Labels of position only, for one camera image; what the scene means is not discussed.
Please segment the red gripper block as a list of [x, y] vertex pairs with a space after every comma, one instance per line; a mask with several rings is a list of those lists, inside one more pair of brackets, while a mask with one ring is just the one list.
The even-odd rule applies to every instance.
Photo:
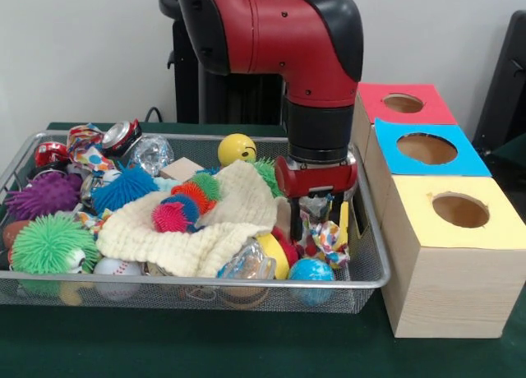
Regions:
[[348, 150], [290, 150], [286, 157], [275, 159], [275, 177], [279, 189], [290, 199], [290, 238], [300, 241], [303, 224], [299, 198], [335, 194], [330, 220], [339, 224], [342, 192], [354, 186], [358, 166], [349, 158]]

